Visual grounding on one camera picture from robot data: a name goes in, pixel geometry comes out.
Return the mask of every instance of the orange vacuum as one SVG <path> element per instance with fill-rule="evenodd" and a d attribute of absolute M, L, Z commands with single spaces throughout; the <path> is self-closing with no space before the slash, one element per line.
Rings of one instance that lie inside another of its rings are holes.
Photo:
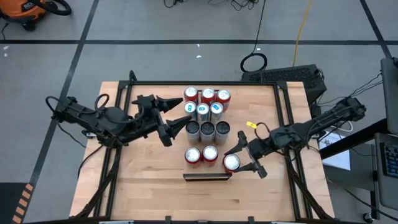
<path fill-rule="evenodd" d="M 72 10 L 64 0 L 54 0 L 61 4 L 65 10 L 59 10 L 53 1 L 45 0 L 0 0 L 0 17 L 8 22 L 22 24 L 28 31 L 35 29 L 35 22 L 51 12 L 60 16 L 71 14 Z"/>

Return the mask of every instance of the orange striped tape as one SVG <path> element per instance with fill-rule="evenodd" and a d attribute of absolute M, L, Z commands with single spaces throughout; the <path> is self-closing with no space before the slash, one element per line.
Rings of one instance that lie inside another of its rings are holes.
<path fill-rule="evenodd" d="M 14 223 L 20 224 L 24 220 L 28 203 L 33 193 L 33 185 L 26 184 L 25 190 L 22 191 L 21 198 L 19 199 L 19 204 L 15 210 L 15 215 L 12 218 Z"/>

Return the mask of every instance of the red soda can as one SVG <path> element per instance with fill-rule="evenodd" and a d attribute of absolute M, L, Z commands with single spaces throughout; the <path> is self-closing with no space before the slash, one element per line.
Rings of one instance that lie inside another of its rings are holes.
<path fill-rule="evenodd" d="M 230 101 L 231 101 L 231 93 L 228 90 L 218 90 L 216 102 L 219 102 L 223 105 L 224 111 L 228 109 Z"/>
<path fill-rule="evenodd" d="M 226 172 L 232 174 L 237 168 L 239 168 L 239 166 L 241 166 L 241 161 L 237 155 L 229 154 L 224 157 L 223 166 Z"/>
<path fill-rule="evenodd" d="M 206 103 L 208 106 L 216 101 L 216 92 L 212 88 L 203 89 L 200 96 L 201 103 Z"/>
<path fill-rule="evenodd" d="M 218 158 L 217 148 L 214 146 L 206 146 L 203 149 L 203 163 L 208 166 L 214 166 Z"/>
<path fill-rule="evenodd" d="M 197 168 L 200 166 L 201 153 L 199 149 L 191 147 L 185 151 L 185 160 L 191 168 Z"/>
<path fill-rule="evenodd" d="M 184 100 L 185 101 L 192 101 L 198 104 L 199 102 L 199 94 L 198 90 L 195 87 L 188 87 L 184 91 Z"/>

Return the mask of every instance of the white cable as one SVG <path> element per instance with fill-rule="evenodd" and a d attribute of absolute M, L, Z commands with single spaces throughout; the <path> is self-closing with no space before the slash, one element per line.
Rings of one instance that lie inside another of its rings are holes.
<path fill-rule="evenodd" d="M 343 128 L 337 128 L 337 129 L 339 129 L 340 131 L 352 132 L 354 130 L 354 126 L 353 126 L 353 124 L 350 121 L 347 121 L 347 122 L 348 122 L 348 124 L 350 126 L 349 130 L 343 129 Z"/>

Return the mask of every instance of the soda can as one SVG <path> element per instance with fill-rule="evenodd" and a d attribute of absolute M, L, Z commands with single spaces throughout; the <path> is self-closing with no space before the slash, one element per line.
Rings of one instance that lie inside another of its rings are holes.
<path fill-rule="evenodd" d="M 195 87 L 188 87 L 184 91 L 184 100 L 185 101 L 192 101 L 195 102 L 196 104 L 199 103 L 199 93 L 198 90 Z"/>
<path fill-rule="evenodd" d="M 218 151 L 217 148 L 214 146 L 206 146 L 203 149 L 203 163 L 208 166 L 214 166 L 216 164 L 217 161 L 217 157 L 218 157 Z"/>
<path fill-rule="evenodd" d="M 223 159 L 223 166 L 225 171 L 232 174 L 239 166 L 241 166 L 241 161 L 239 157 L 235 154 L 229 154 Z"/>
<path fill-rule="evenodd" d="M 210 117 L 210 109 L 207 104 L 200 103 L 197 106 L 197 120 L 199 124 L 203 124 L 204 122 L 208 122 Z"/>
<path fill-rule="evenodd" d="M 203 144 L 212 143 L 215 135 L 214 124 L 205 122 L 200 126 L 200 141 Z"/>
<path fill-rule="evenodd" d="M 197 120 L 197 105 L 193 101 L 188 101 L 185 103 L 184 110 L 187 115 L 192 116 L 192 120 Z"/>
<path fill-rule="evenodd" d="M 191 147 L 185 151 L 185 160 L 191 168 L 197 168 L 200 166 L 201 153 L 199 149 Z"/>
<path fill-rule="evenodd" d="M 216 92 L 212 88 L 203 89 L 200 96 L 200 103 L 206 103 L 208 106 L 216 101 Z"/>
<path fill-rule="evenodd" d="M 214 136 L 214 142 L 217 145 L 225 144 L 230 130 L 231 130 L 231 127 L 229 126 L 229 124 L 227 122 L 220 121 L 216 125 L 216 134 Z"/>
<path fill-rule="evenodd" d="M 210 122 L 216 124 L 223 116 L 223 105 L 221 103 L 213 103 L 210 106 Z"/>
<path fill-rule="evenodd" d="M 196 121 L 190 121 L 185 126 L 187 138 L 190 144 L 198 144 L 200 142 L 200 125 Z"/>
<path fill-rule="evenodd" d="M 231 93 L 228 90 L 218 90 L 216 102 L 219 102 L 223 105 L 224 112 L 228 109 L 230 101 L 231 101 Z"/>

